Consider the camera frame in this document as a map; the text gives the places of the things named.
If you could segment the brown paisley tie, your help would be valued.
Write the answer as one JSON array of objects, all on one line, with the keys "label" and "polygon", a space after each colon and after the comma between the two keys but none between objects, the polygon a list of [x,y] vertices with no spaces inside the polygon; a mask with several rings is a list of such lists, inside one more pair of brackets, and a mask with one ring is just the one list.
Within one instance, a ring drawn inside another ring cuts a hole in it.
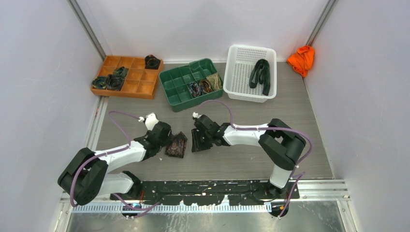
[{"label": "brown paisley tie", "polygon": [[170,142],[166,146],[165,154],[169,157],[184,158],[187,141],[188,139],[182,131],[173,134]]}]

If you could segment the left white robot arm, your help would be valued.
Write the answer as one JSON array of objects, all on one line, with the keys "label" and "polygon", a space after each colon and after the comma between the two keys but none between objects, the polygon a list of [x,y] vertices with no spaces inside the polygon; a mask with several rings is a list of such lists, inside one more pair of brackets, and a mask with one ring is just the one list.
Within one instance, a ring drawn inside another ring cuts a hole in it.
[{"label": "left white robot arm", "polygon": [[70,195],[74,205],[86,205],[99,195],[123,194],[130,200],[141,193],[140,179],[129,171],[112,174],[111,171],[133,162],[155,156],[166,146],[171,136],[171,126],[158,121],[149,126],[147,133],[106,151],[80,149],[57,183]]}]

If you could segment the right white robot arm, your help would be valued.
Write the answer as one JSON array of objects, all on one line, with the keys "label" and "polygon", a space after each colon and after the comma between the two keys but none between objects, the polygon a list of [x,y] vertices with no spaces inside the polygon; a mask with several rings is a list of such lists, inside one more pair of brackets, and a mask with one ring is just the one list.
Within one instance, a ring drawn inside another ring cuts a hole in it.
[{"label": "right white robot arm", "polygon": [[208,150],[214,145],[261,147],[274,164],[269,178],[269,194],[276,199],[286,194],[291,174],[306,146],[299,133],[277,118],[258,126],[219,125],[206,115],[194,116],[193,120],[192,152]]}]

